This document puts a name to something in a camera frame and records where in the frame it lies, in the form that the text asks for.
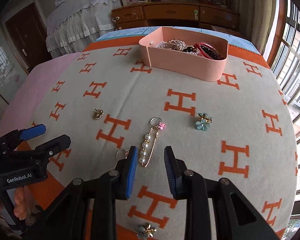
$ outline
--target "door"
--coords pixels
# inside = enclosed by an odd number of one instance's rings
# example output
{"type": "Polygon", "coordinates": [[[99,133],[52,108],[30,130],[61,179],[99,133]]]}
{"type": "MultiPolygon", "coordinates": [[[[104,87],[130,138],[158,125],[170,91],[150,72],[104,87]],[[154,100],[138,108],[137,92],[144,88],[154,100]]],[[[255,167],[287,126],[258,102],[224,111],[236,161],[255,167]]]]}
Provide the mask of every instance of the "door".
{"type": "Polygon", "coordinates": [[[5,25],[30,70],[52,59],[46,46],[47,33],[34,3],[17,12],[5,25]]]}

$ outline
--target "wooden drawer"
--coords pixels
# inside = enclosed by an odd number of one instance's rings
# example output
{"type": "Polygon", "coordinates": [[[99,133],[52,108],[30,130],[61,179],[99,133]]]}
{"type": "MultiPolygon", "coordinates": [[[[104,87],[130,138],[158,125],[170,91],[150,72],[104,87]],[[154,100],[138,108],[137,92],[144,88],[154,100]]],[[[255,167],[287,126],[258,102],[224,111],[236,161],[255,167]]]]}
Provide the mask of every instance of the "wooden drawer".
{"type": "Polygon", "coordinates": [[[154,4],[144,5],[146,20],[150,19],[178,19],[199,20],[199,6],[189,4],[154,4]]]}
{"type": "Polygon", "coordinates": [[[127,22],[127,23],[118,23],[117,24],[118,30],[138,28],[138,27],[146,27],[146,21],[135,21],[135,22],[127,22]]]}
{"type": "Polygon", "coordinates": [[[237,29],[239,15],[221,9],[200,6],[200,22],[237,29]]]}
{"type": "Polygon", "coordinates": [[[124,23],[144,20],[141,6],[135,6],[130,8],[124,8],[112,12],[112,18],[116,21],[115,23],[124,23]]]}

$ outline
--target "pink gemstone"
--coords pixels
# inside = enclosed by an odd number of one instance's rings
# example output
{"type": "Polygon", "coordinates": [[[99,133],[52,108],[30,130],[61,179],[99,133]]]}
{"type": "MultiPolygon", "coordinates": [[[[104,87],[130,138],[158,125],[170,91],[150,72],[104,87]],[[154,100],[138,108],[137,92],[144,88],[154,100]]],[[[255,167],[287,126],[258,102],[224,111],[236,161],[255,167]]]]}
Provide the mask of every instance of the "pink gemstone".
{"type": "Polygon", "coordinates": [[[163,122],[161,122],[161,123],[159,123],[158,128],[159,128],[160,130],[163,130],[164,128],[166,128],[166,124],[163,123],[163,122]]]}

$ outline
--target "gold pendant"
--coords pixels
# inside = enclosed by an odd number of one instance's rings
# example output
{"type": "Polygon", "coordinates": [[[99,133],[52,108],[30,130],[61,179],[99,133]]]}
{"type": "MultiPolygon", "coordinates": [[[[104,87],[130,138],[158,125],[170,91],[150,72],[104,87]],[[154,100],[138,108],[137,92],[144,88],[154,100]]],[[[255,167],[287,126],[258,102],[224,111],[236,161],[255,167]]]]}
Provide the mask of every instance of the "gold pendant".
{"type": "Polygon", "coordinates": [[[98,120],[103,116],[103,110],[101,109],[94,109],[94,113],[93,113],[93,120],[98,120]]]}

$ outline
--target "pink cloth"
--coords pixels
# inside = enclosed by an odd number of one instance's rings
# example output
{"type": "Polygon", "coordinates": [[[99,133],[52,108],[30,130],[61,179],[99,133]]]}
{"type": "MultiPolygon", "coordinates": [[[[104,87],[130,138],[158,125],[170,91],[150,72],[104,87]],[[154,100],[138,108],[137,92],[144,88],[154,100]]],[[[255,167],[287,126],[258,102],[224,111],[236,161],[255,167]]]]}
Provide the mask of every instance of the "pink cloth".
{"type": "Polygon", "coordinates": [[[66,54],[37,65],[18,89],[0,121],[0,136],[29,128],[29,121],[48,89],[56,82],[80,52],[66,54]]]}

